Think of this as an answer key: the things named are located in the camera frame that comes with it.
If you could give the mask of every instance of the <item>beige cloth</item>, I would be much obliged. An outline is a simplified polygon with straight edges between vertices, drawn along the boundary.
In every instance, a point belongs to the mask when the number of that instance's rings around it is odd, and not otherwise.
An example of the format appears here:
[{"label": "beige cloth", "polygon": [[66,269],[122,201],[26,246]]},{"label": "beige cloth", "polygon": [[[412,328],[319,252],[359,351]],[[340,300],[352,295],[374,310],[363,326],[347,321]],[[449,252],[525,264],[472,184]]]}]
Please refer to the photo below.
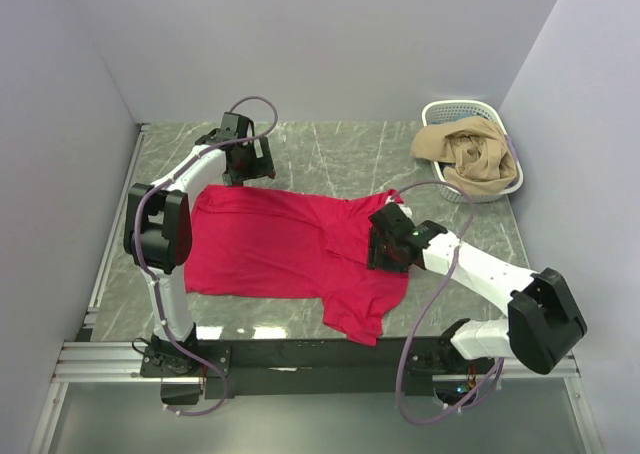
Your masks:
[{"label": "beige cloth", "polygon": [[480,116],[423,127],[411,155],[454,164],[444,168],[445,180],[470,195],[497,194],[518,175],[502,129]]}]

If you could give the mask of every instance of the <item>red shirt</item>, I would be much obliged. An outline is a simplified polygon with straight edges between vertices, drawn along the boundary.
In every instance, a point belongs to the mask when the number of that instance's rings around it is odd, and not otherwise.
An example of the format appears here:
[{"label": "red shirt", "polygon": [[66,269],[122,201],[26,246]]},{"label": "red shirt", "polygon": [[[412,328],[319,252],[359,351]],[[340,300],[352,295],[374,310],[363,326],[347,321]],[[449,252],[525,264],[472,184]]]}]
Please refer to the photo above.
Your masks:
[{"label": "red shirt", "polygon": [[382,316],[397,306],[407,274],[366,268],[368,216],[393,191],[346,200],[252,187],[208,186],[195,202],[187,291],[319,297],[323,322],[375,345]]}]

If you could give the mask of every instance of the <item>white wall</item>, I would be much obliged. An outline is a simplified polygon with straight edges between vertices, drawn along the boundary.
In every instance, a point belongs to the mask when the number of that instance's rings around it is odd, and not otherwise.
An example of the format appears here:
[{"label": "white wall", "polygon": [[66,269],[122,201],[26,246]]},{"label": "white wall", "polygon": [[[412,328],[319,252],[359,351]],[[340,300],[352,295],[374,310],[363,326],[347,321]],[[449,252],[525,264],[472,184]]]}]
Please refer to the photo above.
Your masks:
[{"label": "white wall", "polygon": [[135,125],[67,0],[0,0],[0,452],[80,327]]},{"label": "white wall", "polygon": [[498,106],[555,1],[71,0],[134,118],[154,122],[217,119],[252,93],[288,120]]},{"label": "white wall", "polygon": [[639,17],[638,0],[559,0],[500,109],[527,173],[527,251],[572,286],[589,399],[625,454],[640,449]]}]

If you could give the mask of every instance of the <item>laundry basket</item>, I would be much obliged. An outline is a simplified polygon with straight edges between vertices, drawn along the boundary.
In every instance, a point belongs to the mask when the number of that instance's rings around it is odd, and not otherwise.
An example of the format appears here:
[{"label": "laundry basket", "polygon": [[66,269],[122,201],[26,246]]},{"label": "laundry basket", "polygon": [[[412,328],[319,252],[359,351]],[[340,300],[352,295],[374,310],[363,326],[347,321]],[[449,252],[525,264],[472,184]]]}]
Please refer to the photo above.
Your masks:
[{"label": "laundry basket", "polygon": [[[500,199],[505,194],[511,194],[512,192],[517,191],[522,186],[522,181],[524,180],[524,175],[522,173],[522,167],[520,166],[520,162],[515,156],[515,151],[513,150],[511,142],[509,142],[507,131],[502,125],[502,121],[500,120],[500,116],[491,106],[485,104],[484,102],[479,101],[438,101],[432,102],[431,104],[427,104],[425,108],[422,110],[422,124],[425,126],[428,124],[442,124],[444,122],[451,122],[460,119],[464,114],[471,114],[474,116],[482,116],[486,119],[489,119],[500,126],[502,132],[505,133],[505,137],[507,137],[507,142],[509,143],[509,148],[511,149],[512,154],[514,155],[514,159],[516,160],[516,168],[518,170],[518,176],[515,181],[507,186],[505,189],[500,191],[498,194],[491,194],[487,196],[471,196],[473,202],[491,202],[497,199]],[[442,174],[442,169],[440,167],[439,162],[432,162],[433,173],[435,176],[444,181],[444,175]],[[456,191],[447,186],[438,186],[440,189],[440,194],[445,199],[451,202],[465,202],[464,197],[458,194]]]}]

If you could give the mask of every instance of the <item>gray marble tabletop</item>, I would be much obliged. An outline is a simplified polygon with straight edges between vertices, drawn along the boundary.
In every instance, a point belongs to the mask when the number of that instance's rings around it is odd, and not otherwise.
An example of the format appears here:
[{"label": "gray marble tabletop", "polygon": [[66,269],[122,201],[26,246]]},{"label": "gray marble tabletop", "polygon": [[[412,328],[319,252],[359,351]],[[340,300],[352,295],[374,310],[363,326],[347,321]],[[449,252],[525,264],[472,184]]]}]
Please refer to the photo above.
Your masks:
[{"label": "gray marble tabletop", "polygon": [[[175,167],[194,141],[212,124],[156,124],[144,133],[133,182],[150,182]],[[258,125],[257,132],[265,125]],[[248,185],[309,194],[356,198],[433,178],[426,162],[409,156],[417,122],[283,122],[270,135],[276,178]],[[403,195],[416,222],[431,219],[459,229],[469,207],[442,198],[435,186]],[[92,341],[129,341],[149,337],[153,327],[151,302],[138,268],[122,249],[122,213],[114,254],[107,265]],[[518,266],[527,260],[513,212],[506,197],[478,205],[476,220],[465,238],[476,247]],[[437,274],[414,268],[402,303],[387,313],[384,336],[405,336],[420,307],[440,280]],[[319,299],[252,299],[187,294],[198,325],[198,337],[336,338],[344,337],[322,324]],[[469,317],[497,319],[500,312],[480,296],[451,282],[425,317],[419,335],[438,335],[453,322]]]}]

